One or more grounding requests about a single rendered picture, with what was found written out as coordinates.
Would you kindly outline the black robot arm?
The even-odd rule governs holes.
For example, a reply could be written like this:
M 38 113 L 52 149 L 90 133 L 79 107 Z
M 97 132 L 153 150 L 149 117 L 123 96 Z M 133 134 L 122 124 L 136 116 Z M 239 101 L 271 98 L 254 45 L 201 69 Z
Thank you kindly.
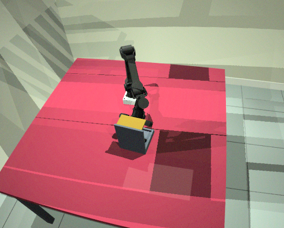
M 125 91 L 127 91 L 125 96 L 136 99 L 135 107 L 145 109 L 149 105 L 149 101 L 145 98 L 148 93 L 143 84 L 139 81 L 135 64 L 135 48 L 131 45 L 122 46 L 120 48 L 120 54 L 125 62 L 127 76 L 124 84 Z

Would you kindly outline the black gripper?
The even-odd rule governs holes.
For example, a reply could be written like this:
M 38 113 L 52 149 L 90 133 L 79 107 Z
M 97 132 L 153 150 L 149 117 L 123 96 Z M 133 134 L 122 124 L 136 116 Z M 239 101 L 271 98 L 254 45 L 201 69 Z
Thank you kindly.
M 141 119 L 142 119 L 142 114 L 143 114 L 143 112 L 144 112 L 144 109 L 141 109 L 141 108 L 138 108 L 138 107 L 134 107 L 134 108 L 133 108 L 133 113 L 132 113 L 131 116 L 132 116 L 132 117 L 136 117 L 136 118 L 141 118 Z M 129 116 L 128 114 L 120 113 L 120 114 L 119 114 L 119 118 L 120 118 L 121 115 L 127 115 L 127 116 Z M 152 127 L 152 122 L 146 120 L 145 126 Z

